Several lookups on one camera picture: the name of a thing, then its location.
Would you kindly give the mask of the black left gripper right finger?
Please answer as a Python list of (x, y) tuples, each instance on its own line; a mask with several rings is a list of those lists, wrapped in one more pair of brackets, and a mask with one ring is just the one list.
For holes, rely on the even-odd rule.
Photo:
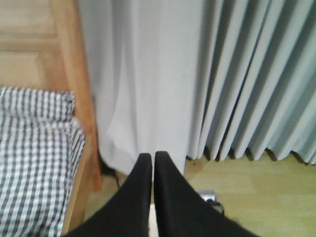
[(215, 210), (193, 189), (166, 151), (157, 151), (154, 201), (161, 237), (254, 237)]

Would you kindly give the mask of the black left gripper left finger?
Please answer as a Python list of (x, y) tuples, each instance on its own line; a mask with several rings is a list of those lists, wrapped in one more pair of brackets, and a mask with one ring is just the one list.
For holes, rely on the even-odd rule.
[(141, 153), (114, 196), (66, 237), (147, 237), (151, 203), (151, 155)]

